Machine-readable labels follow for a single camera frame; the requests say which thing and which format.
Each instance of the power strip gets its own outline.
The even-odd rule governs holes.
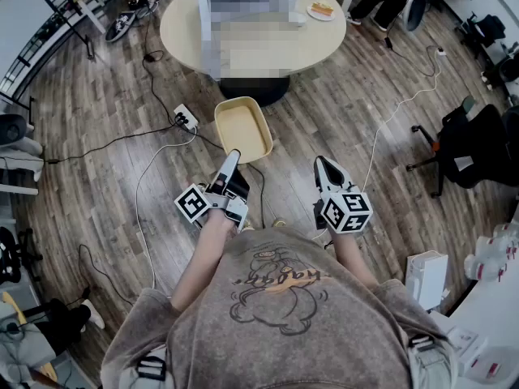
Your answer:
[[[184,104],[180,104],[177,108],[175,108],[174,112],[175,118],[180,115],[180,117],[187,120],[184,122],[184,126],[186,126],[188,130],[193,130],[196,126],[198,126],[198,120]]]

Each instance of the plate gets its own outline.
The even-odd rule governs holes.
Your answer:
[[[332,13],[331,16],[321,15],[320,13],[317,13],[311,9],[311,6],[307,7],[307,13],[313,17],[314,19],[322,20],[324,22],[331,22],[335,19],[335,11]]]

